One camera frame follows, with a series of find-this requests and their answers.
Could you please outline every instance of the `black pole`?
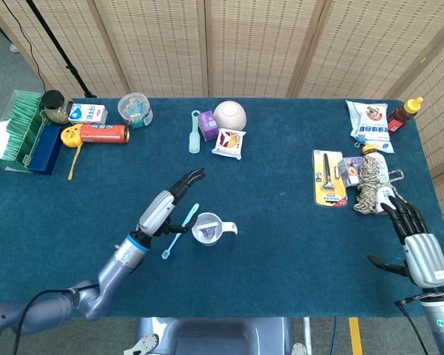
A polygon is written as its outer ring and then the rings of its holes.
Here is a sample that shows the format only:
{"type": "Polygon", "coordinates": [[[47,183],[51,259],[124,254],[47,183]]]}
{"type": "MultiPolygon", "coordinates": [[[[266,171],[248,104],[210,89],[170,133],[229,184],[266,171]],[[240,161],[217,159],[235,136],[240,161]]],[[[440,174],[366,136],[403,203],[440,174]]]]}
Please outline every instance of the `black pole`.
{"type": "Polygon", "coordinates": [[[44,30],[46,31],[47,35],[51,38],[51,41],[53,41],[55,47],[57,48],[59,54],[61,54],[61,57],[66,62],[66,68],[69,69],[69,71],[74,75],[75,79],[81,85],[81,88],[84,91],[84,96],[86,98],[96,98],[97,96],[93,95],[89,89],[87,89],[86,84],[83,82],[81,76],[79,75],[77,69],[73,66],[71,63],[71,60],[69,57],[67,57],[65,51],[62,49],[61,45],[58,42],[58,39],[54,36],[53,31],[50,29],[50,27],[47,25],[46,21],[44,20],[43,16],[39,12],[38,8],[36,7],[33,0],[26,0],[27,4],[30,6],[31,10],[35,14],[36,18],[39,20],[41,25],[43,26],[44,30]]]}

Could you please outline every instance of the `black cable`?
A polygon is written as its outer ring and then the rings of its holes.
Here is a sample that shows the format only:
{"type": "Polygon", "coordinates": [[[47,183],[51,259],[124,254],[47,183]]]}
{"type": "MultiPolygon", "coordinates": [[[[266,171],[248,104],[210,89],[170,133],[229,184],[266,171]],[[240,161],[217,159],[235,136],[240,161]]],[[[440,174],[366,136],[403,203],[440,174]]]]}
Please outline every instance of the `black cable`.
{"type": "Polygon", "coordinates": [[[396,301],[394,304],[398,307],[398,309],[400,309],[401,313],[403,313],[403,315],[409,321],[409,324],[411,324],[411,327],[413,328],[413,330],[414,330],[414,332],[416,334],[417,339],[420,341],[421,348],[423,348],[423,350],[424,350],[424,354],[425,355],[429,355],[428,351],[426,350],[426,346],[424,345],[423,339],[421,338],[420,332],[417,330],[416,325],[414,325],[414,323],[413,323],[413,320],[409,316],[409,314],[406,311],[406,309],[403,307],[402,302],[401,301],[396,301]]]}
{"type": "MultiPolygon", "coordinates": [[[[83,287],[77,287],[74,288],[74,290],[76,291],[83,291],[83,290],[87,290],[88,288],[94,288],[94,287],[98,287],[98,283],[95,283],[93,285],[88,285],[88,286],[83,286],[83,287]]],[[[70,289],[64,289],[64,290],[45,290],[45,291],[41,291],[39,292],[37,295],[35,295],[26,305],[26,307],[23,310],[23,313],[20,316],[20,320],[18,321],[18,325],[16,326],[16,336],[15,336],[15,344],[13,345],[13,355],[16,355],[17,351],[18,351],[18,345],[20,343],[20,336],[21,336],[21,327],[23,327],[23,321],[24,318],[28,312],[28,310],[30,309],[30,307],[33,305],[33,303],[42,295],[44,294],[72,294],[70,289]]]]}
{"type": "Polygon", "coordinates": [[[23,32],[23,28],[21,28],[21,24],[20,21],[18,21],[18,19],[15,17],[15,15],[13,15],[12,10],[10,10],[10,8],[8,7],[8,5],[5,3],[5,0],[1,0],[1,2],[3,2],[3,5],[5,5],[5,7],[7,8],[8,12],[10,13],[10,15],[15,19],[16,23],[18,24],[18,27],[20,27],[20,31],[21,34],[23,35],[24,39],[27,40],[28,44],[30,45],[30,54],[31,54],[31,58],[33,58],[35,64],[36,64],[36,69],[38,70],[38,77],[41,79],[41,82],[43,83],[43,90],[44,92],[46,92],[46,84],[44,83],[43,78],[41,77],[41,73],[39,72],[39,65],[38,62],[35,59],[35,56],[33,55],[33,46],[31,45],[30,40],[28,39],[28,37],[24,34],[23,32]]]}
{"type": "Polygon", "coordinates": [[[335,353],[335,340],[337,338],[337,317],[334,317],[334,332],[332,333],[331,352],[330,355],[335,353]]]}

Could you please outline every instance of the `orange canister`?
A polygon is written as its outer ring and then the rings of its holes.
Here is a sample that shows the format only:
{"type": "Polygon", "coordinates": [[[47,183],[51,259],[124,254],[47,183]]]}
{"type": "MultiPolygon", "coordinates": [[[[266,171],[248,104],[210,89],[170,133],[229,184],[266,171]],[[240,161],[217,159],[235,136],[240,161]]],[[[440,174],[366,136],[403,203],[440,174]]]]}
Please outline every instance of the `orange canister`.
{"type": "Polygon", "coordinates": [[[83,124],[79,131],[83,142],[126,143],[130,139],[128,126],[123,124],[83,124]]]}

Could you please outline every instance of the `table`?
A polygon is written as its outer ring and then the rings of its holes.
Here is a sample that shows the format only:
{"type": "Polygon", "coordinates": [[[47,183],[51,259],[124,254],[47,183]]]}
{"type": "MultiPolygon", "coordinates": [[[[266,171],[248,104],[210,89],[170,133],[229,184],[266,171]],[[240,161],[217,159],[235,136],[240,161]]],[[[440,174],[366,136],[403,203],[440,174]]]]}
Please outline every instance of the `table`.
{"type": "MultiPolygon", "coordinates": [[[[360,155],[344,100],[237,99],[248,117],[242,160],[211,153],[201,141],[188,153],[191,111],[214,109],[220,98],[153,98],[155,118],[131,132],[126,145],[87,143],[74,179],[74,149],[62,147],[51,176],[0,171],[0,300],[25,301],[47,288],[66,288],[97,274],[152,199],[185,172],[206,177],[177,205],[181,223],[192,204],[234,221],[204,247],[191,234],[161,252],[172,236],[154,239],[142,265],[115,298],[110,316],[270,317],[397,316],[393,302],[418,292],[407,279],[377,270],[376,254],[402,263],[387,217],[352,206],[316,206],[312,150],[360,155]]],[[[121,123],[118,99],[105,104],[108,122],[121,123]]],[[[388,111],[399,101],[387,101],[388,111]]],[[[444,222],[414,122],[393,135],[390,169],[402,169],[399,192],[425,215],[444,251],[444,222]]],[[[411,314],[420,314],[411,306],[411,314]]]]}

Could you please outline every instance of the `robotic arm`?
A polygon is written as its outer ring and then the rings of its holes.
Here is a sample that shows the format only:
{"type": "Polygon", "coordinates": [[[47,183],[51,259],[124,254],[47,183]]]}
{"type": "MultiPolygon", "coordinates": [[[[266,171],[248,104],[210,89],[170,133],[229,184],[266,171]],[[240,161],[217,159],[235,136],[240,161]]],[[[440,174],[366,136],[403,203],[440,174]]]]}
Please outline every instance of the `robotic arm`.
{"type": "Polygon", "coordinates": [[[444,255],[434,234],[429,233],[420,211],[395,197],[389,198],[394,209],[385,203],[381,206],[393,222],[394,230],[405,252],[404,266],[384,263],[369,255],[369,260],[381,270],[409,277],[422,293],[396,301],[403,306],[419,300],[441,355],[444,355],[444,255]]]}
{"type": "Polygon", "coordinates": [[[81,281],[57,297],[34,302],[29,308],[25,308],[25,304],[0,302],[0,334],[9,327],[27,335],[63,325],[69,321],[74,308],[91,321],[104,317],[122,282],[151,248],[152,238],[161,233],[184,233],[192,228],[197,215],[185,226],[171,225],[169,216],[187,189],[204,176],[203,168],[193,170],[153,200],[140,217],[136,230],[127,235],[99,273],[98,285],[81,281]]]}

